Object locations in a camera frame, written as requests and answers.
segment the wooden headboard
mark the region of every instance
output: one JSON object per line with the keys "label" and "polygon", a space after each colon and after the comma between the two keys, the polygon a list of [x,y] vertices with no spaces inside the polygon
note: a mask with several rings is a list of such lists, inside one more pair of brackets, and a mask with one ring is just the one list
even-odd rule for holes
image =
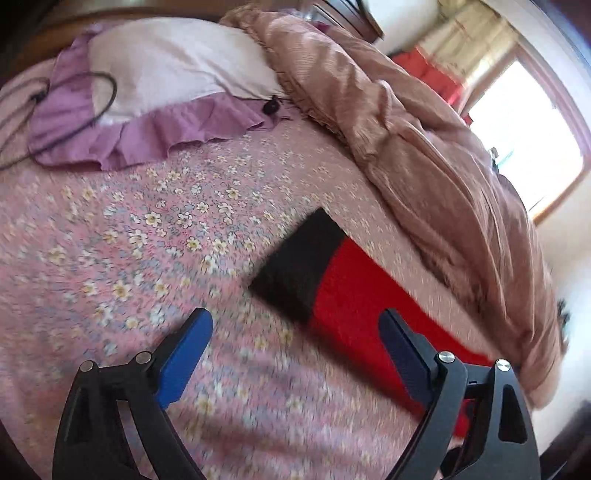
{"label": "wooden headboard", "polygon": [[96,21],[164,16],[218,21],[225,12],[247,3],[266,10],[296,9],[312,20],[340,25],[370,43],[383,36],[365,0],[61,0],[41,20],[2,77],[10,78],[54,57]]}

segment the cable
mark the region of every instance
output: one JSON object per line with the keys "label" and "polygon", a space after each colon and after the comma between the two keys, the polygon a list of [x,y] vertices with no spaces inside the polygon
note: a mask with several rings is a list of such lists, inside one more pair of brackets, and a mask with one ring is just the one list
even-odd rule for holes
{"label": "cable", "polygon": [[74,75],[62,80],[61,82],[54,84],[54,85],[51,85],[50,79],[48,79],[46,77],[35,77],[35,78],[28,79],[28,80],[20,83],[16,87],[11,88],[9,91],[7,91],[4,95],[2,95],[0,97],[0,104],[1,104],[6,98],[10,97],[15,92],[21,90],[22,88],[26,87],[27,85],[29,85],[31,83],[43,82],[46,84],[46,86],[43,90],[40,90],[37,93],[33,93],[28,98],[26,103],[24,103],[22,106],[18,107],[15,111],[11,112],[5,119],[3,119],[0,122],[0,129],[2,129],[18,113],[25,110],[30,105],[32,105],[32,107],[33,107],[33,108],[31,108],[31,111],[26,114],[25,118],[18,124],[18,126],[10,133],[10,135],[7,136],[4,143],[2,143],[2,145],[0,145],[0,154],[1,154],[4,151],[4,149],[6,148],[6,146],[14,139],[14,137],[16,136],[18,131],[24,125],[26,125],[27,122],[31,119],[33,113],[35,112],[35,107],[37,105],[39,105],[41,102],[43,102],[51,92],[53,92],[54,90],[58,89],[59,87],[65,85],[65,84],[67,84],[68,82],[71,82],[74,79],[77,79],[80,77],[88,77],[88,76],[94,77],[94,78],[105,79],[111,84],[111,87],[112,87],[111,98],[109,99],[109,102],[107,102],[106,106],[99,113],[97,113],[93,118],[91,118],[87,122],[83,123],[81,126],[77,127],[76,129],[72,130],[71,132],[68,132],[67,134],[62,135],[62,136],[56,138],[55,140],[52,140],[47,145],[44,145],[41,148],[38,148],[34,151],[29,151],[28,153],[26,153],[22,157],[13,158],[12,160],[7,161],[6,163],[4,163],[3,165],[0,166],[0,171],[4,171],[4,170],[10,168],[22,160],[26,160],[27,158],[30,158],[30,157],[35,157],[36,155],[39,155],[39,154],[44,153],[48,150],[51,150],[52,148],[55,148],[56,146],[75,137],[77,134],[81,133],[83,130],[86,130],[88,127],[92,127],[97,122],[97,120],[99,120],[105,113],[107,113],[107,111],[113,105],[113,103],[115,101],[115,97],[117,96],[117,81],[110,73],[107,73],[107,72],[76,73],[76,74],[74,74]]}

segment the silver bolt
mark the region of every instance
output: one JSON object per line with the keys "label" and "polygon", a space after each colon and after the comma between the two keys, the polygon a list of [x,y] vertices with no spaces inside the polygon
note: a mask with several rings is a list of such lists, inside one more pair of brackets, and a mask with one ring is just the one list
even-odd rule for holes
{"label": "silver bolt", "polygon": [[80,364],[80,371],[81,372],[90,372],[90,370],[92,370],[92,368],[95,366],[94,362],[92,360],[84,360],[81,364]]}
{"label": "silver bolt", "polygon": [[147,364],[152,360],[152,354],[150,352],[140,352],[135,356],[135,361],[139,364]]}
{"label": "silver bolt", "polygon": [[439,352],[437,356],[444,364],[451,364],[456,359],[456,356],[453,353],[447,351]]}
{"label": "silver bolt", "polygon": [[501,370],[501,372],[508,372],[511,370],[511,364],[502,358],[496,361],[496,367]]}

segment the window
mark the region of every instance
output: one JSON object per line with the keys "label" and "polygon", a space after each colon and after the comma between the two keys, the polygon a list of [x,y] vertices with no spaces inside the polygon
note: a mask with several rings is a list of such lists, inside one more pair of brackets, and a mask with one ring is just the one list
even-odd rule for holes
{"label": "window", "polygon": [[583,171],[581,149],[540,83],[518,59],[470,108],[472,131],[496,148],[506,176],[534,218]]}

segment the floral bedsheet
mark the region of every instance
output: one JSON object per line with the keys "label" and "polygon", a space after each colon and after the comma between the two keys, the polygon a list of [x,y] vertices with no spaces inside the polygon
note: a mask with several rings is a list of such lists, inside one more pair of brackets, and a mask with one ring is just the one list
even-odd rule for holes
{"label": "floral bedsheet", "polygon": [[303,117],[116,173],[1,172],[0,419],[41,477],[80,363],[127,362],[205,307],[212,341],[168,414],[209,480],[383,478],[415,420],[246,290],[321,205],[427,313],[491,352],[345,149]]}

